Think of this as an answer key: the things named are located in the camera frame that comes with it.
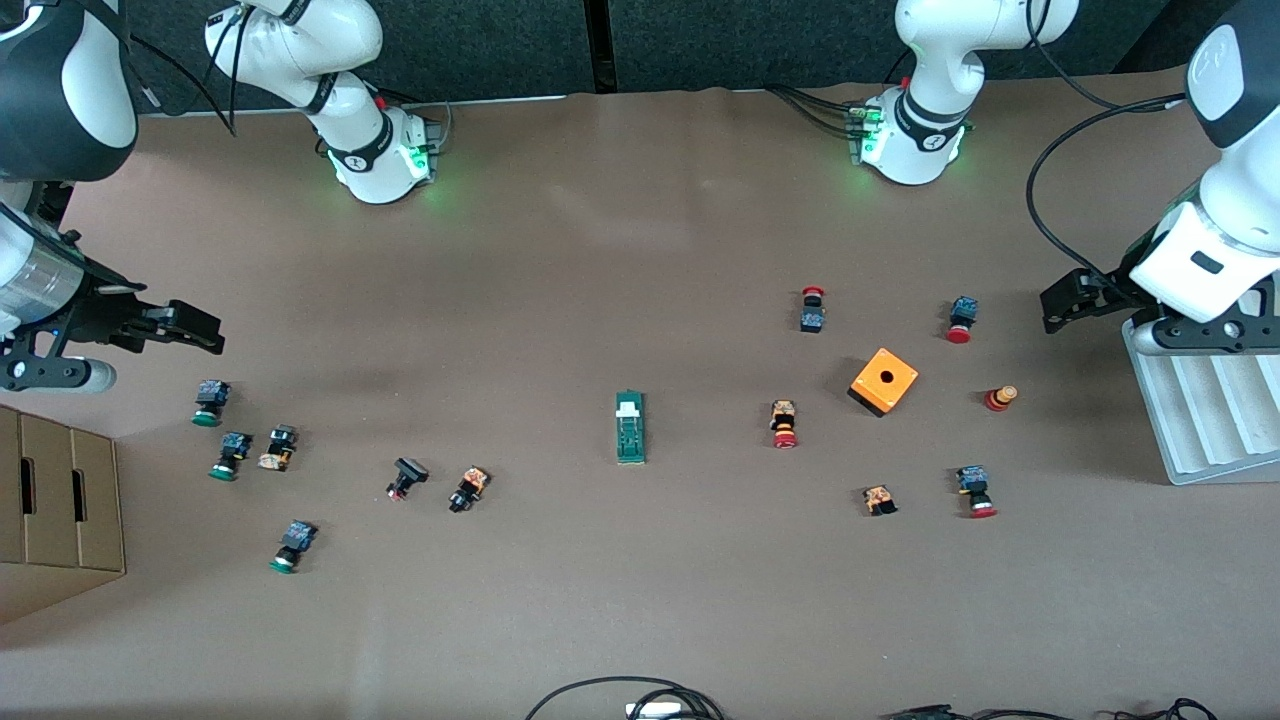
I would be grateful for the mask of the brown cardboard box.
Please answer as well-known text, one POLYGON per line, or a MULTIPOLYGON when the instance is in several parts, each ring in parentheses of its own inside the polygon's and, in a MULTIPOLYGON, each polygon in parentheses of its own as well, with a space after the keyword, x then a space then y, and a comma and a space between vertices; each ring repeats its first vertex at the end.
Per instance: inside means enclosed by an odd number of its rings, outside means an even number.
POLYGON ((0 626, 124 575, 115 442, 0 405, 0 626))

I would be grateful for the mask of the green terminal block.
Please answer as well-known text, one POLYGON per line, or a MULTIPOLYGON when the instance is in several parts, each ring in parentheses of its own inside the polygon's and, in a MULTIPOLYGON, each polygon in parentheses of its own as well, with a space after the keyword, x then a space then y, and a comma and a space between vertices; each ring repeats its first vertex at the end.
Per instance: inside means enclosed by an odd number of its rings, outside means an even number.
POLYGON ((646 461, 644 396, 636 389, 620 391, 614 397, 616 456, 620 465, 646 461))

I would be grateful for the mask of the orange button enclosure box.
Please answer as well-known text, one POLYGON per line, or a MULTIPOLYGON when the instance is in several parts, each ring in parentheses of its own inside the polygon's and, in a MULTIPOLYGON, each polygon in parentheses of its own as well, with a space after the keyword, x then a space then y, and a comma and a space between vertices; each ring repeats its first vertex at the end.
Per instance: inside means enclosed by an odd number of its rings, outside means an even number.
POLYGON ((847 387, 847 395, 874 416, 892 413, 919 378, 919 370, 888 348, 878 348, 847 387))

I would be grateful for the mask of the beige black switch part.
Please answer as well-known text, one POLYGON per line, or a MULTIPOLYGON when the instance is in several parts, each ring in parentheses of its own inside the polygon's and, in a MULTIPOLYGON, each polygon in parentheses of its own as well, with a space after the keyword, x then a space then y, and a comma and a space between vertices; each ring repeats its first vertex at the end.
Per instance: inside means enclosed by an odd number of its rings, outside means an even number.
POLYGON ((297 450, 298 432, 294 427, 280 424, 269 434, 268 450, 260 455, 257 466, 270 471, 285 471, 297 450))

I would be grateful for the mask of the flat black square push button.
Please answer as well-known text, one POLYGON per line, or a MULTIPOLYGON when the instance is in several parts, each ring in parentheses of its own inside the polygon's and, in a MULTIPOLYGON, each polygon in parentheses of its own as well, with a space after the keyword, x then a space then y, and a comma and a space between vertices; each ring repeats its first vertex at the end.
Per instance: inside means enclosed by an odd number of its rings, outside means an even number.
POLYGON ((406 500, 410 491, 416 484, 425 483, 430 477, 429 470, 421 462, 411 457, 398 457, 394 465, 397 477, 387 487, 387 495, 396 502, 406 500))

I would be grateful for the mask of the green mushroom push button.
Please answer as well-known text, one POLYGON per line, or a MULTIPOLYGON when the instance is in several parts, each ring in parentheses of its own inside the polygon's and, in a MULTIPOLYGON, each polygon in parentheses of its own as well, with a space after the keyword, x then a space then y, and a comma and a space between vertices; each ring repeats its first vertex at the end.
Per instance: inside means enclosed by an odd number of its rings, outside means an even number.
POLYGON ((317 532, 319 528, 308 521, 293 520, 282 537, 282 547, 271 560, 270 569, 280 574, 293 574, 317 532))
POLYGON ((219 427, 230 392, 230 384, 224 380, 204 380, 195 398, 196 410, 191 421, 197 427, 219 427))
POLYGON ((253 436, 241 432, 229 432, 221 437, 220 454, 211 465, 209 475, 223 482, 234 482, 238 477, 241 464, 248 457, 253 443, 253 436))

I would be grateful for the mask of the grey ribbed tray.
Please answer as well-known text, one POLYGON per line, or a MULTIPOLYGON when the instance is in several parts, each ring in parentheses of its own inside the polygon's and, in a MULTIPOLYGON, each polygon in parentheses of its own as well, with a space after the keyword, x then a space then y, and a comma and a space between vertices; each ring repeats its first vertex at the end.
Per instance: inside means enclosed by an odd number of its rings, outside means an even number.
POLYGON ((1143 354, 1123 325, 1172 486, 1280 483, 1280 355, 1143 354))

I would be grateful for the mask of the black selector switch orange block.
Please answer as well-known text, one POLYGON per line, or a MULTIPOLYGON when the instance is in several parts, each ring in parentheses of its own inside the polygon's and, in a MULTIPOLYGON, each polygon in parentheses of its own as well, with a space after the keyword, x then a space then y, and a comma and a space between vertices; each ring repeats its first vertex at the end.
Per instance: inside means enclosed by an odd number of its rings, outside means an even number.
POLYGON ((451 496, 449 510, 452 512, 468 511, 483 497, 490 482, 490 474, 483 468, 468 468, 451 496))

